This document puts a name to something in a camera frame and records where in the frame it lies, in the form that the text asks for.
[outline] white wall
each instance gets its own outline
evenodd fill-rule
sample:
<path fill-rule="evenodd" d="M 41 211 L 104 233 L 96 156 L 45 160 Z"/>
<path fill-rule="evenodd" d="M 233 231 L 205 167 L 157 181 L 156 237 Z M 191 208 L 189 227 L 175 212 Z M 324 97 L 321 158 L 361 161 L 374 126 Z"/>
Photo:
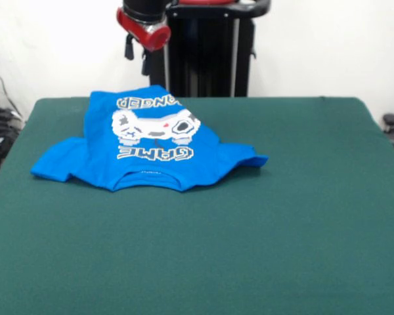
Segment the white wall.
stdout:
<path fill-rule="evenodd" d="M 394 112 L 394 0 L 273 0 L 250 96 L 357 96 Z M 147 85 L 123 57 L 122 0 L 0 0 L 0 74 L 25 115 L 42 97 Z M 136 56 L 141 50 L 136 49 Z"/>

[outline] game controller graphic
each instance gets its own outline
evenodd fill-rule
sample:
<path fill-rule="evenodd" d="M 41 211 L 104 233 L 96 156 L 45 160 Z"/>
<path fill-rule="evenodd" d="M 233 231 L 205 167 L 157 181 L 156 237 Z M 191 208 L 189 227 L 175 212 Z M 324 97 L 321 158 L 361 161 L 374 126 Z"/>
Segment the game controller graphic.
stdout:
<path fill-rule="evenodd" d="M 131 110 L 118 110 L 112 115 L 112 131 L 125 146 L 134 146 L 141 138 L 172 139 L 175 144 L 187 145 L 200 125 L 189 110 L 162 118 L 138 118 Z"/>

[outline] shirt sleeve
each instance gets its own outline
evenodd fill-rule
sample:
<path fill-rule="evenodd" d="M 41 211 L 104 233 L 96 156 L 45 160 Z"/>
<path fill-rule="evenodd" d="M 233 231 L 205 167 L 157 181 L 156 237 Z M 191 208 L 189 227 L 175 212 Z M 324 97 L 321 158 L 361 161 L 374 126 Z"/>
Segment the shirt sleeve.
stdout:
<path fill-rule="evenodd" d="M 84 138 L 69 138 L 51 147 L 32 167 L 31 174 L 44 179 L 66 182 L 85 163 Z"/>
<path fill-rule="evenodd" d="M 262 167 L 269 158 L 259 155 L 254 147 L 243 144 L 220 144 L 217 153 L 218 171 L 220 176 L 238 166 Z"/>

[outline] folded shirt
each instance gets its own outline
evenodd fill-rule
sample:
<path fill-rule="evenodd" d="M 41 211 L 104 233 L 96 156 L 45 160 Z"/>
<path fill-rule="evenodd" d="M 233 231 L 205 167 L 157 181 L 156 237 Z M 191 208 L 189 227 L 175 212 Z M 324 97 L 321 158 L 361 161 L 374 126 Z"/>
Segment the folded shirt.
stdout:
<path fill-rule="evenodd" d="M 215 184 L 237 166 L 261 167 L 268 160 L 252 146 L 220 143 L 160 86 L 91 93 L 84 134 L 50 148 L 31 173 L 59 182 L 76 177 L 111 191 L 132 186 L 184 191 Z"/>

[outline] green felt surface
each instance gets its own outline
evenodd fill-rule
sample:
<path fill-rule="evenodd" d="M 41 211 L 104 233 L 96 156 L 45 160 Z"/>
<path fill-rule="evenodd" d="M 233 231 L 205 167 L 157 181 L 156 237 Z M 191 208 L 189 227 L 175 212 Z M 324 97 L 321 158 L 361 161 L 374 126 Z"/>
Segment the green felt surface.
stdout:
<path fill-rule="evenodd" d="M 360 101 L 183 100 L 271 157 L 214 187 L 33 178 L 87 104 L 38 102 L 0 172 L 0 315 L 394 315 L 394 149 Z"/>

